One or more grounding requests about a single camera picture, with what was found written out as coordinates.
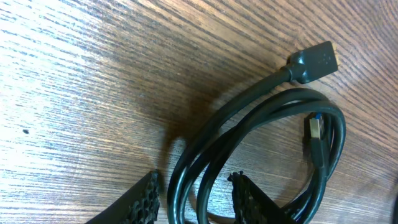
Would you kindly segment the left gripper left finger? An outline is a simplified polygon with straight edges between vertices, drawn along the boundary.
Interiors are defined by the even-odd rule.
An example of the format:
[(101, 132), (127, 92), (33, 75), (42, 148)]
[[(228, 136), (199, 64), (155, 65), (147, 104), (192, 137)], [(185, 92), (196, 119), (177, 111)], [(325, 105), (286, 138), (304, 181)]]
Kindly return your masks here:
[(159, 172), (150, 171), (86, 224), (154, 224), (159, 211)]

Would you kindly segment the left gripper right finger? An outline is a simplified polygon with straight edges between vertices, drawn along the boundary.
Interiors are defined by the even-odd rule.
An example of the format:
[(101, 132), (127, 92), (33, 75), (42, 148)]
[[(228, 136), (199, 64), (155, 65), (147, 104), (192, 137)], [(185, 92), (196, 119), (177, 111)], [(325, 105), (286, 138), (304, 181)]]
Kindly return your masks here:
[(229, 175), (232, 182), (233, 209), (235, 223), (239, 224), (294, 224), (282, 209), (270, 199), (243, 172)]

